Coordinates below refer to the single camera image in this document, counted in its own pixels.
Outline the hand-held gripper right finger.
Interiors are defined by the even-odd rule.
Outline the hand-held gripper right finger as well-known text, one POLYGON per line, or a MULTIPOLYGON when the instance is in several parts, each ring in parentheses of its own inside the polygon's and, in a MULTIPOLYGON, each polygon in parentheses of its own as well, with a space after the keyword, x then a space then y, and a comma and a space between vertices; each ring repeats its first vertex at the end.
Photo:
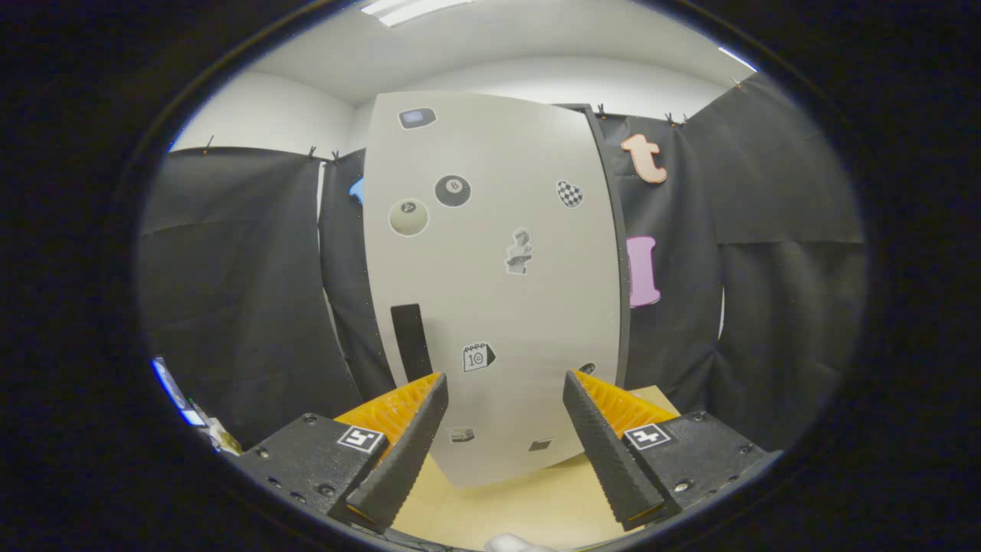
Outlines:
POLYGON ((582 371, 566 374, 562 402, 627 531, 696 511, 780 457, 708 412, 674 415, 582 371))

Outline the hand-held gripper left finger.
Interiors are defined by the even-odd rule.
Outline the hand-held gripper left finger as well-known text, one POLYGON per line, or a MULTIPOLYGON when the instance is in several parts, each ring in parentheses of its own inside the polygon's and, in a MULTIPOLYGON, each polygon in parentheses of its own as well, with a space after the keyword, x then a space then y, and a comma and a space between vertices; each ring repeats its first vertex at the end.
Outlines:
POLYGON ((383 532, 413 489, 447 408, 446 376, 432 373, 341 416, 304 413, 230 460, 312 516, 383 532))

